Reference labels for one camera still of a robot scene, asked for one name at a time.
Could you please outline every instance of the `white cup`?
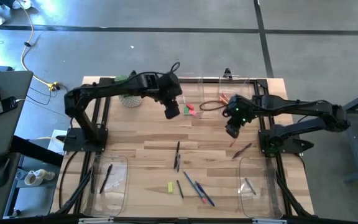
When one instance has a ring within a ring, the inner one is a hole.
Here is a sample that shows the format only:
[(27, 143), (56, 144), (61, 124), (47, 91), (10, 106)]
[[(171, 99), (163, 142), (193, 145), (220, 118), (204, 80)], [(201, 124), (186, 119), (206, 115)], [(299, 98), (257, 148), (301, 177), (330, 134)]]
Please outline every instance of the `white cup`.
[(28, 186), (38, 186), (42, 183), (43, 178), (39, 178), (34, 174), (34, 171), (30, 171), (29, 174), (25, 177), (24, 183)]

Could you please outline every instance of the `gray floor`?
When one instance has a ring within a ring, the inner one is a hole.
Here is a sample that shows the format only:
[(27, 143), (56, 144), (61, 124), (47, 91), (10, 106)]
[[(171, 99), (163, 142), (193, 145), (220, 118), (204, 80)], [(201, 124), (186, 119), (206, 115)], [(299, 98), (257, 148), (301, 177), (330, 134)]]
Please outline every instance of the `gray floor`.
[[(260, 0), (260, 6), (267, 29), (358, 30), (358, 0)], [(38, 0), (35, 8), (30, 14), (40, 25), (257, 28), (251, 0)], [(10, 25), (28, 24), (22, 11), (0, 13)], [(19, 58), (28, 36), (29, 31), (0, 30), (0, 65), (22, 69)], [(34, 39), (27, 66), (69, 88), (80, 85), (84, 75), (166, 71), (177, 60), (179, 73), (218, 76), (229, 67), (248, 77), (266, 77), (259, 34), (37, 31)], [(344, 104), (358, 96), (358, 36), (267, 35), (267, 43), (274, 76), (285, 79), (290, 98)], [(37, 81), (32, 87), (47, 92)], [(47, 100), (33, 91), (29, 95)], [(16, 134), (33, 139), (66, 129), (68, 119), (50, 111), (64, 113), (62, 97), (58, 93), (45, 108), (26, 102)], [(358, 136), (358, 117), (352, 121)], [(342, 180), (356, 170), (345, 135), (320, 131), (302, 138), (315, 143), (305, 163), (316, 214), (358, 221), (358, 182)], [(29, 194), (40, 192), (21, 194), (17, 207), (27, 205)], [(49, 201), (37, 203), (45, 206), (27, 215), (47, 213)]]

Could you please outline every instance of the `wooden table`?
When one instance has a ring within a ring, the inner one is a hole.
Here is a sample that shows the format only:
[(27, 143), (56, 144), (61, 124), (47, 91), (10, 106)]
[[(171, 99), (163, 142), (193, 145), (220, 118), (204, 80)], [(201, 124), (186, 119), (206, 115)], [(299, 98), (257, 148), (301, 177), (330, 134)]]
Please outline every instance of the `wooden table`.
[[(99, 78), (84, 77), (83, 83), (99, 82)], [(287, 98), (283, 79), (269, 78), (267, 81), (270, 94)], [(215, 100), (217, 87), (217, 84), (204, 84), (204, 100)], [(187, 102), (197, 99), (199, 93), (195, 84), (183, 84), (182, 89)], [(93, 107), (94, 102), (87, 107), (89, 117)], [(245, 218), (237, 193), (241, 158), (232, 160), (231, 157), (246, 144), (252, 143), (252, 147), (241, 155), (242, 168), (247, 169), (247, 176), (254, 185), (257, 192), (255, 198), (265, 197), (265, 190), (259, 188), (259, 181), (264, 178), (260, 170), (265, 166), (265, 158), (260, 153), (257, 140), (258, 120), (247, 123), (236, 143), (229, 147), (232, 139), (226, 133), (226, 118), (220, 115), (220, 111), (204, 112), (201, 118), (179, 115), (172, 120), (165, 119), (163, 111), (164, 107), (151, 98), (145, 98), (138, 108), (125, 108), (118, 97), (111, 98), (107, 123), (109, 137), (104, 154), (125, 156), (129, 166), (126, 201), (119, 216)], [(292, 124), (293, 120), (291, 115), (282, 114), (275, 117), (275, 122)], [(173, 170), (178, 141), (181, 170), (204, 186), (216, 207), (203, 204), (183, 172)], [(58, 210), (58, 186), (68, 157), (63, 160), (51, 212)], [(63, 203), (78, 185), (83, 158), (84, 152), (79, 152), (67, 169), (62, 189)], [(302, 162), (291, 154), (282, 154), (282, 160), (289, 189), (305, 210), (313, 213)], [(184, 199), (180, 197), (176, 180), (181, 183)], [(168, 182), (173, 182), (175, 186), (173, 194), (167, 191)], [(284, 212), (281, 197), (279, 201)], [(247, 209), (251, 216), (264, 216), (269, 206), (255, 203), (254, 207)]]

